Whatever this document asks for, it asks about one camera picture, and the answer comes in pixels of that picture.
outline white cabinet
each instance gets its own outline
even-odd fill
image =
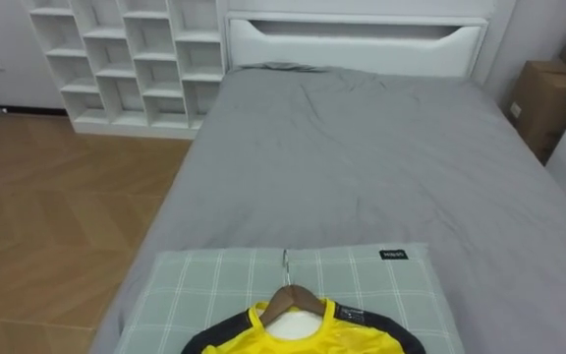
[[[226,68],[215,0],[23,0],[74,129],[193,138]]]

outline clothes hanger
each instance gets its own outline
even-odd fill
[[[274,293],[265,311],[259,316],[259,320],[263,326],[266,327],[270,325],[293,306],[323,317],[326,311],[326,305],[307,288],[291,283],[287,250],[283,251],[283,263],[287,270],[287,285],[281,287]]]

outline yellow jersey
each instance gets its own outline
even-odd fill
[[[421,342],[394,321],[323,301],[322,324],[309,337],[289,340],[272,336],[257,313],[267,304],[257,303],[194,336],[183,354],[425,354]]]

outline herringbone parquet floor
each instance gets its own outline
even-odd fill
[[[0,353],[86,353],[189,146],[0,118]]]

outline black sleeve trim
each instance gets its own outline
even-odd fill
[[[187,343],[182,353],[201,354],[207,346],[212,345],[218,347],[252,326],[248,311],[244,311],[196,334],[192,340]]]
[[[425,348],[418,338],[385,316],[336,304],[335,318],[388,333],[401,344],[405,354],[425,354]]]

